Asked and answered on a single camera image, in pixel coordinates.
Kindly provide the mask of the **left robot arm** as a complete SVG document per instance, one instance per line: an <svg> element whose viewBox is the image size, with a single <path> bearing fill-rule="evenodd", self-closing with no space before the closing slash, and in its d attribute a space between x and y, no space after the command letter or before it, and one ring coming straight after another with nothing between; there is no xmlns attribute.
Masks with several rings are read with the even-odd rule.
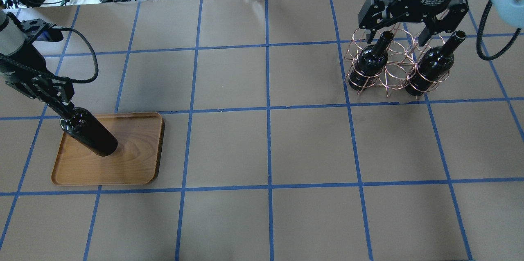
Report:
<svg viewBox="0 0 524 261"><path fill-rule="evenodd" d="M13 13L1 11L1 77L30 99L71 108L72 82L51 73L33 45L35 41L63 41L55 26L39 18L20 21Z"/></svg>

